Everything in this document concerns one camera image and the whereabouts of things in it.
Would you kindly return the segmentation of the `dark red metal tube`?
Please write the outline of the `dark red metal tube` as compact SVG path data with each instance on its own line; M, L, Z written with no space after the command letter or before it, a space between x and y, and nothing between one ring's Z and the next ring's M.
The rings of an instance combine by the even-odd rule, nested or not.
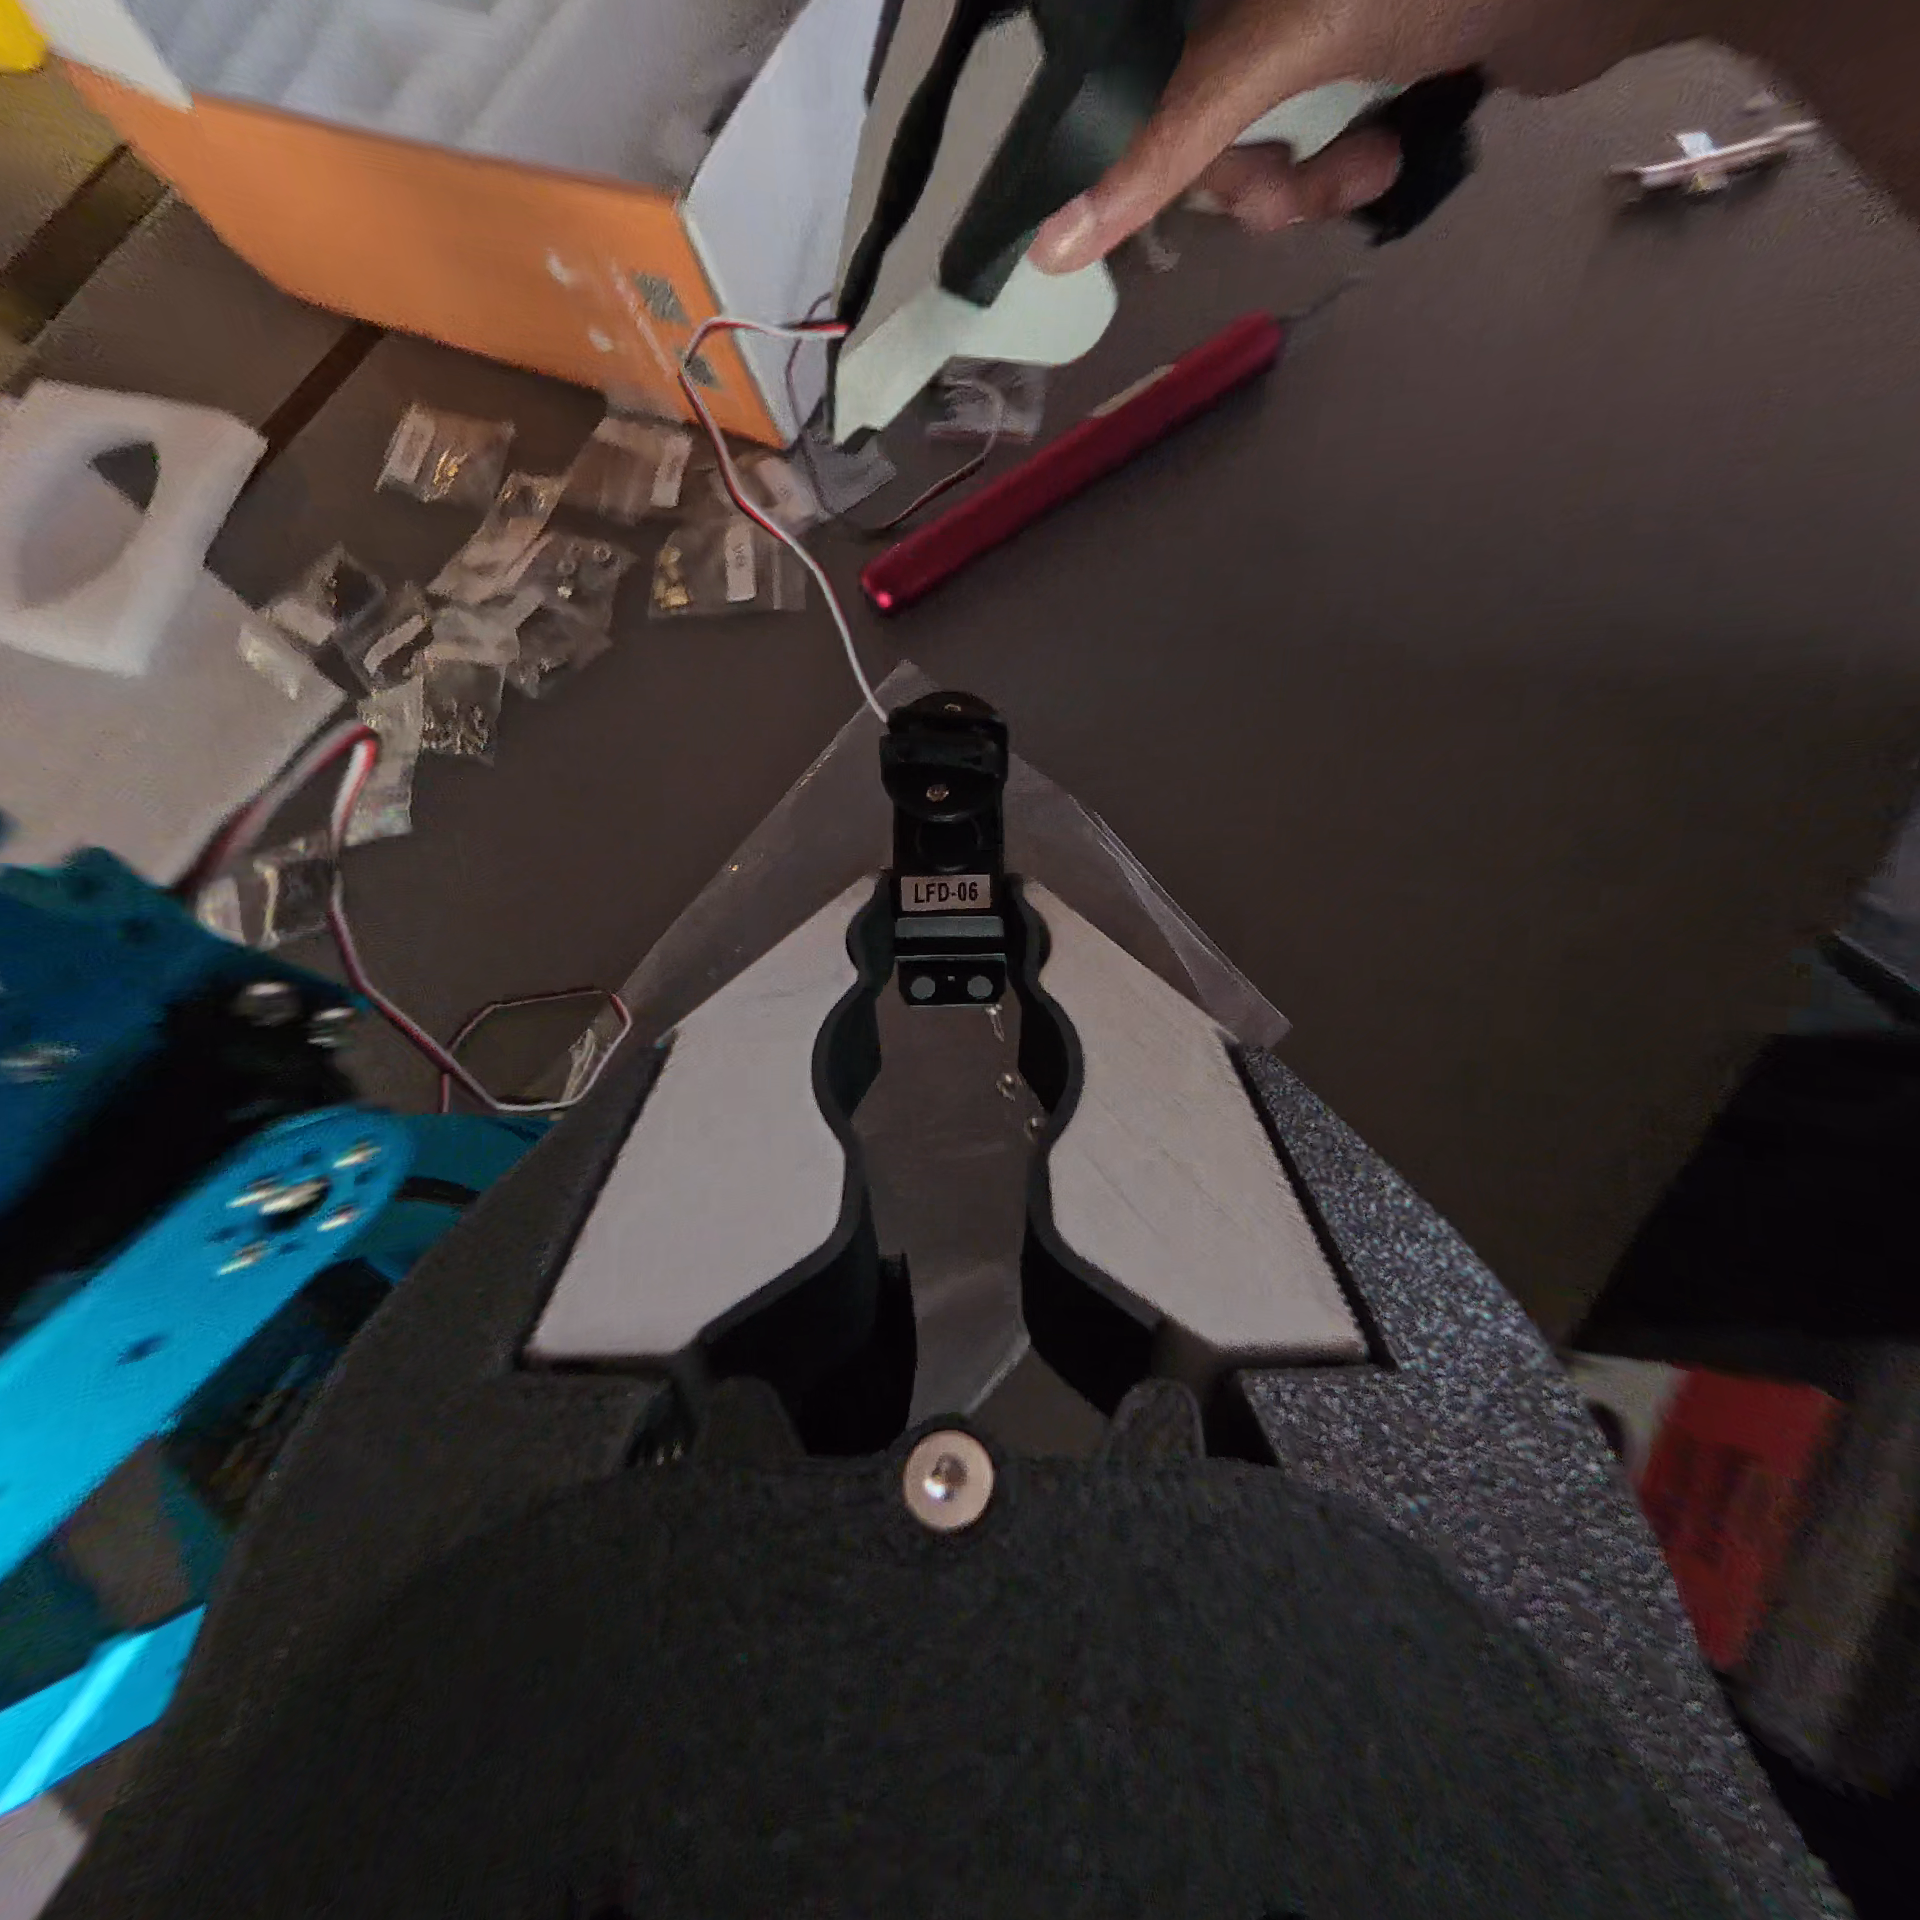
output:
M944 587L955 587L969 563L999 559L1049 512L1077 504L1191 422L1214 417L1228 393L1265 378L1285 350L1285 313L1237 313L1199 350L1169 359L1158 374L1112 393L1098 417L1084 417L1066 433L1040 446L1015 471L999 471L985 491L955 500L925 525L901 532L855 571L855 588L873 613L914 613Z

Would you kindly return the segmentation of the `white foam frame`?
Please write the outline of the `white foam frame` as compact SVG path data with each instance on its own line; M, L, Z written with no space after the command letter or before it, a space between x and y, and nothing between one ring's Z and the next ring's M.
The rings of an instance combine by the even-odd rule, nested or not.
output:
M0 428L0 646L150 678L266 433L191 398L32 378Z

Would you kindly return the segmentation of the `loose silver screws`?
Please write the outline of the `loose silver screws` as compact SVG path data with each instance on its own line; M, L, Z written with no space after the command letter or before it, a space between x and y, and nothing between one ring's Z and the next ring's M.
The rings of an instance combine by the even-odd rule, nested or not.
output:
M999 1092L999 1104L1015 1113L1017 1137L1040 1137L1049 1129L1049 1104L1026 1084L1017 1001L1015 992L985 1004L985 1034L989 1034L989 1092Z

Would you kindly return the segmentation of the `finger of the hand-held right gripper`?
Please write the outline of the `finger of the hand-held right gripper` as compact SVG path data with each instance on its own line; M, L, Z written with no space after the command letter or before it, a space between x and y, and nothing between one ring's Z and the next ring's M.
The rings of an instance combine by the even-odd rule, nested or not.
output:
M969 312L933 289L933 247L955 220L955 197L985 177L989 106L1015 106L1017 82L1040 60L1031 25L985 25L955 101L950 130L925 169L925 192L907 220L907 235L885 247L873 313L838 338L831 350L831 446L876 433L950 359L1040 359L1065 367L1090 350L1090 338L1112 313L1112 293L1065 293L1052 313L1040 313L1049 293L1031 293L1015 270L999 300Z
M989 0L885 0L876 5L838 289L831 289L831 313L844 330L873 313L885 247L907 235L925 192L955 80L985 25L989 25Z

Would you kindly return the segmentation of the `orange white cardboard box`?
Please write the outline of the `orange white cardboard box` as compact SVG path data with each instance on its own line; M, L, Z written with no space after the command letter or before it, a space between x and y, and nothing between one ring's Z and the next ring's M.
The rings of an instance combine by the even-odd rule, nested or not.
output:
M701 313L831 300L876 0L32 0L275 289L681 417Z

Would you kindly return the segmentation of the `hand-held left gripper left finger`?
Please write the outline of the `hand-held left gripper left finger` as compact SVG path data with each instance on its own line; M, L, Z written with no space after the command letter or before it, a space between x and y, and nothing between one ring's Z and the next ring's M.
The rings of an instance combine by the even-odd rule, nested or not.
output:
M876 1330L855 1104L885 899L844 887L673 1023L525 1337L533 1362L838 1373Z

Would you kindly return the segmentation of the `person's black clothing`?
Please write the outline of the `person's black clothing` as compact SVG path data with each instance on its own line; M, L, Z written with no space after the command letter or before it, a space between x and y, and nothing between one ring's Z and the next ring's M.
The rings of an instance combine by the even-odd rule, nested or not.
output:
M1567 1337L1632 1490L1678 1362L1843 1397L1785 1583L1719 1671L1858 1915L1920 1915L1920 1075L1916 1034L1767 1042Z

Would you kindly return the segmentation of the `white foam sheet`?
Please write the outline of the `white foam sheet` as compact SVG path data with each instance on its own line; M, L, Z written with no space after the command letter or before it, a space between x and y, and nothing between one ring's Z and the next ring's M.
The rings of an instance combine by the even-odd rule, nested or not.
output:
M115 848L173 878L340 711L344 687L298 660L298 687L237 655L244 607L206 574L150 678L0 655L8 868Z

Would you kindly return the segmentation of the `black servo motor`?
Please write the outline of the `black servo motor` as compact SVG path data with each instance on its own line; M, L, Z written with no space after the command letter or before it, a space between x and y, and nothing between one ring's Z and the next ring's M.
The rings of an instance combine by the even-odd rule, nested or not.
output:
M885 714L891 977L922 1013L1007 1001L1007 772L1015 738L985 698L925 687Z

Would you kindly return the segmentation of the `dark grey desk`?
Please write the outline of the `dark grey desk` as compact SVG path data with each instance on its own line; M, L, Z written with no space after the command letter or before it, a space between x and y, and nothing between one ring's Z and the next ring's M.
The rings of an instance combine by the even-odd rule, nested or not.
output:
M1729 197L1604 182L1767 106L1729 49L1488 101L1475 177L1388 256L1169 220L1173 270L1040 422L1244 312L1301 313L1271 378L907 620L825 544L873 678L989 698L1550 1337L1916 794L1916 228L1826 143ZM60 80L8 82L8 387L32 374L266 433L214 549L237 601L332 544L443 563L459 512L371 500L411 398L506 417L533 464L599 422L588 387L275 293ZM850 711L816 601L633 607L349 860L371 977L434 1034L617 983Z

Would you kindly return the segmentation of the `blue toy robot arm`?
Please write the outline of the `blue toy robot arm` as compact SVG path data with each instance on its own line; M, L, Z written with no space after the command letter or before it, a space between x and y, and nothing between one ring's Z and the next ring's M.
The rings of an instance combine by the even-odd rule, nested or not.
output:
M551 1116L371 1113L358 1001L214 935L115 848L0 870L8 1812L140 1740L206 1601L108 1624L46 1550L318 1282L371 1298Z

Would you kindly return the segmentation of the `large clear plastic bag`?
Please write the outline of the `large clear plastic bag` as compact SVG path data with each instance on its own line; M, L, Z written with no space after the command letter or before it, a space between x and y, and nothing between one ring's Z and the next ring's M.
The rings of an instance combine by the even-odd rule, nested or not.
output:
M727 977L885 860L891 806L876 794L876 727L873 711L850 711L775 802L754 802L746 837L617 983L633 1042L658 1042ZM1026 758L1015 758L1007 791L1007 860L1227 1023L1228 1042L1285 1042L1271 1001L1158 890L1116 828ZM1031 1137L1017 1137L989 1092L985 1013L907 1013L885 983L876 1084L850 1129L873 1182L876 1250L907 1260L914 1288L922 1362L907 1416L969 1416L1026 1359L1017 1217Z

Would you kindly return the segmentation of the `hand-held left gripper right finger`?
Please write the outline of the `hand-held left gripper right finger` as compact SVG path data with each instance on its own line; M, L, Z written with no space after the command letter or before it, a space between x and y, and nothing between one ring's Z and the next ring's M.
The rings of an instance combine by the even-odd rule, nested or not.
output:
M1017 887L1040 1104L1017 1325L1049 1362L1368 1362L1368 1330L1227 1023Z

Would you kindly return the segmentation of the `pile of small parts bags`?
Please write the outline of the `pile of small parts bags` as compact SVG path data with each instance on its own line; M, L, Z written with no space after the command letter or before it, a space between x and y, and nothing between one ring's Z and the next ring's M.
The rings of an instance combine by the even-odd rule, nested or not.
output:
M424 678L443 613L461 607L490 641L502 683L540 698L613 632L613 601L633 571L633 549L562 532L555 512L588 512L613 525L681 521L690 532L658 544L655 559L655 613L720 613L713 588L690 588L690 563L701 559L699 532L720 532L754 563L733 607L805 607L805 563L784 532L844 521L850 532L885 544L944 491L969 485L999 446L1031 446L1040 428L1040 374L1017 367L955 359L933 378L933 398L944 417L925 433L969 446L969 464L944 471L885 521L850 521L850 504L891 479L885 447L838 447L816 428L788 459L738 447L738 504L713 433L633 417L617 398L568 459L568 471L506 471L513 422L473 422L413 398L387 446L379 491L478 504L490 485L478 532L411 588L387 588L371 571L332 549L237 624L237 655L262 678L340 660L367 701L387 711L387 687Z

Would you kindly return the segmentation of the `person's right hand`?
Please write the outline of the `person's right hand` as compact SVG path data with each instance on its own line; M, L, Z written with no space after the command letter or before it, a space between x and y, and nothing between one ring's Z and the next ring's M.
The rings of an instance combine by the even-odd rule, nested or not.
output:
M1314 161L1228 161L1237 134L1322 82L1422 82L1488 60L1505 25L1514 5L1495 0L1228 0L1191 35L1132 148L1031 235L1026 262L1077 272L1191 192L1237 201L1254 228L1359 209L1391 182L1391 143L1367 134Z

